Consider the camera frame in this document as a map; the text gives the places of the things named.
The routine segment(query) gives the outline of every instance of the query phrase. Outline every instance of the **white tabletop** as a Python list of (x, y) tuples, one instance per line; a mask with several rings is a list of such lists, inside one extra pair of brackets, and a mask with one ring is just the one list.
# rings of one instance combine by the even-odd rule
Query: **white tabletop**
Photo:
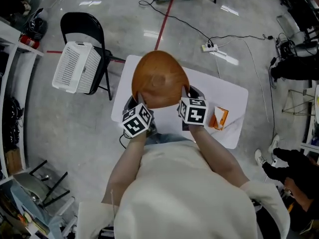
[[(132, 95), (132, 78), (137, 64), (142, 57), (130, 55), (126, 59), (119, 87), (115, 96), (111, 118), (115, 122), (122, 121), (123, 108)], [(214, 107), (219, 106), (229, 111), (224, 130), (218, 131), (206, 126), (211, 135), (226, 148), (237, 146), (248, 101), (248, 91), (230, 82), (183, 67), (189, 83), (202, 91), (209, 101), (207, 124), (213, 114)], [(193, 140), (190, 132), (182, 131), (181, 118), (177, 114), (177, 105), (153, 109), (155, 124), (159, 133), (176, 133)]]

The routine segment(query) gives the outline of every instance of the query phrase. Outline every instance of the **concrete floor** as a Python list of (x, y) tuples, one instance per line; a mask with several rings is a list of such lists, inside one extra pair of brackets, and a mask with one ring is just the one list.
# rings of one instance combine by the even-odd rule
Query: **concrete floor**
[[(98, 4), (81, 5), (86, 1), (97, 1)], [(69, 11), (83, 11), (99, 20), (104, 29), (106, 48), (115, 56), (142, 56), (154, 50), (164, 16), (150, 7), (140, 7), (138, 2), (42, 0), (40, 6), (48, 8), (50, 19), (41, 46), (44, 51), (63, 50), (61, 17)], [(222, 5), (237, 11), (239, 15), (222, 10)], [(165, 13), (168, 3), (154, 3), (154, 6)], [(265, 34), (277, 37), (282, 29), (276, 16), (285, 12), (286, 8), (280, 6), (279, 0), (217, 0), (217, 4), (212, 0), (174, 0), (169, 15), (187, 21), (209, 36), (235, 34), (262, 37)], [(221, 45), (231, 39), (216, 39), (215, 42)], [(231, 152), (250, 179), (264, 181), (265, 173), (257, 166), (254, 152), (260, 148), (271, 160), (266, 153), (273, 130), (268, 67), (276, 56), (275, 43), (274, 40), (245, 40), (252, 50), (264, 88), (269, 122), (253, 60), (243, 41), (235, 40), (221, 47), (228, 56), (238, 60), (238, 65), (234, 65), (212, 54), (202, 53), (200, 46), (206, 42), (205, 38), (185, 24), (168, 18), (159, 50), (169, 52), (182, 66), (215, 77), (218, 77), (218, 65), (223, 80), (249, 91), (239, 143)], [(29, 164), (34, 166), (40, 160), (47, 159), (57, 174), (69, 172), (65, 187), (71, 190), (77, 202), (100, 201), (112, 168), (123, 152), (118, 141), (122, 131), (111, 121), (113, 101), (108, 100), (104, 90), (99, 89), (96, 94), (87, 96), (65, 93), (52, 87), (59, 57), (60, 54), (45, 53), (32, 76), (25, 131)], [(113, 96), (122, 68), (123, 64), (120, 63), (111, 63), (109, 66)], [(283, 139), (279, 144), (282, 148), (298, 148), (303, 139), (306, 118), (281, 113), (288, 89), (302, 90), (303, 87), (304, 82), (279, 80), (278, 88), (273, 90), (276, 131)]]

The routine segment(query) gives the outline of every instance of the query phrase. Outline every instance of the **white shirt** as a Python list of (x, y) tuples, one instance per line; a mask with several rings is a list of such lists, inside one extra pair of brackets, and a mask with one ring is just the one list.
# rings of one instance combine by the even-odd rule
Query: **white shirt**
[(191, 141), (149, 145), (118, 208), (80, 203), (77, 238), (95, 239), (114, 221), (116, 239), (257, 239), (250, 197), (266, 202), (286, 238), (289, 214), (273, 184), (231, 185)]

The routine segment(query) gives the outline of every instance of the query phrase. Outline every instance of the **white container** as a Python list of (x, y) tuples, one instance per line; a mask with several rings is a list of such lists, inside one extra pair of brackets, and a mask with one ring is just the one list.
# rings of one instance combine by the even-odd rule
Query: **white container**
[(101, 56), (88, 42), (68, 42), (56, 68), (52, 86), (69, 93), (89, 93)]

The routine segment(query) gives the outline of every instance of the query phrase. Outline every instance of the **wooden bowl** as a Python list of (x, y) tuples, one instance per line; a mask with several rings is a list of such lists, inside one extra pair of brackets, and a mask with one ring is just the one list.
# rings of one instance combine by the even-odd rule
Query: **wooden bowl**
[(180, 64), (164, 51), (152, 51), (138, 63), (132, 79), (135, 101), (140, 93), (149, 109), (178, 104), (182, 87), (189, 92), (188, 78)]

